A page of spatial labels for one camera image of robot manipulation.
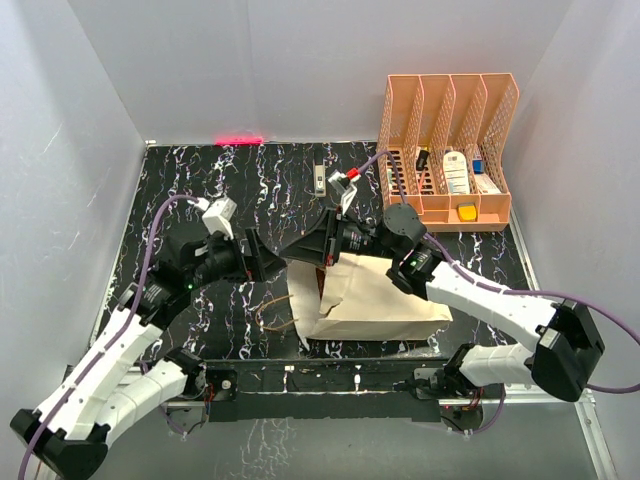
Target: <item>blue object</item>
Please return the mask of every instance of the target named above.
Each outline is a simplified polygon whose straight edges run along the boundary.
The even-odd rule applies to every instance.
[[[484,173],[484,162],[482,160],[473,161],[473,173]]]

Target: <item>desk organizer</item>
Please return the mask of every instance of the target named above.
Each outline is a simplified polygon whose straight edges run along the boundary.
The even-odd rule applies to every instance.
[[[518,103],[510,73],[465,75],[389,75],[378,151],[390,150],[400,178],[390,178],[391,160],[378,160],[385,206],[401,202],[397,182],[422,223],[435,232],[501,231],[509,223],[511,194],[502,172],[502,150]],[[479,147],[500,193],[478,191],[472,161]],[[451,195],[442,169],[447,147],[464,153],[469,195]],[[427,166],[416,172],[418,147],[429,151]],[[460,204],[473,203],[475,221],[458,217]]]

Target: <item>marble tabletop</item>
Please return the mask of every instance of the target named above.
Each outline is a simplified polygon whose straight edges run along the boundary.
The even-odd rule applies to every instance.
[[[238,205],[232,224],[237,232],[256,226],[263,241],[278,252],[310,227],[323,205],[339,200],[335,192],[319,199],[313,192],[313,151],[318,144],[265,144],[254,146],[164,146],[149,148],[129,216],[110,296],[102,317],[109,318],[117,298],[140,274],[151,222],[169,195],[187,193],[215,199],[228,195]],[[346,172],[375,153],[375,143],[322,144],[327,173]],[[363,221],[382,213],[378,173],[370,168],[358,183],[352,211]],[[171,207],[162,231],[186,228],[198,221],[197,211],[184,203]],[[500,233],[441,233],[438,239],[471,270],[512,288],[526,288],[527,280],[509,227]],[[162,246],[162,232],[154,242]],[[486,324],[453,310],[454,321],[427,341],[351,342],[311,341],[305,350],[295,328],[270,333],[255,323],[256,310],[287,294],[286,271],[271,281],[233,285],[217,282],[201,290],[192,306],[182,312],[152,345],[145,360],[161,358],[182,346],[206,360],[376,358],[422,356],[448,358],[461,343],[506,343],[508,339]],[[266,324],[291,319],[288,303],[265,310]]]

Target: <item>yellow object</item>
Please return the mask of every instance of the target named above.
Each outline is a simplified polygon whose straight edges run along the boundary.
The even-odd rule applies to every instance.
[[[478,211],[473,203],[458,205],[458,217],[461,222],[475,222],[478,219]]]

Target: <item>paper bag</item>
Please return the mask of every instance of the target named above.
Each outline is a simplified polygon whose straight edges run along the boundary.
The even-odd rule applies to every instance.
[[[449,308],[402,293],[385,275],[390,266],[388,259],[342,254],[327,268],[321,294],[316,267],[291,262],[289,301],[303,342],[426,340],[445,328],[452,320]]]

